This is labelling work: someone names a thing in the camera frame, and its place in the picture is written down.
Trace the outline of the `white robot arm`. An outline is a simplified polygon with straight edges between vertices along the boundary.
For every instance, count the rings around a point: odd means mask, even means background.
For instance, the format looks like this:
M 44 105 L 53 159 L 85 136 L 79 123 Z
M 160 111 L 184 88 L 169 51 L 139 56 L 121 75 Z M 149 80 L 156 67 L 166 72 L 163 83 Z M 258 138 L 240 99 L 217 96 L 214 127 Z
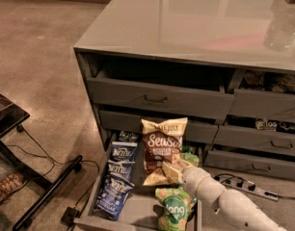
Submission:
M 162 170 L 174 183 L 242 231 L 287 231 L 270 219 L 246 195 L 227 189 L 201 167 L 164 162 Z

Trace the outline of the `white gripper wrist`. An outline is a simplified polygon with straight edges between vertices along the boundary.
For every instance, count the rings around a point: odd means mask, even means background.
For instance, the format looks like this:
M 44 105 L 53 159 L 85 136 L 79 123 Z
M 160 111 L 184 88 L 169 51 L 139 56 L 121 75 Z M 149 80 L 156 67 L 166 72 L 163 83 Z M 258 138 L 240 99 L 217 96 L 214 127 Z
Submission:
M 199 184 L 210 174 L 201 167 L 187 167 L 182 174 L 182 167 L 180 165 L 173 165 L 164 162 L 162 169 L 172 183 L 182 184 L 183 190 L 192 196 L 197 195 L 197 188 Z

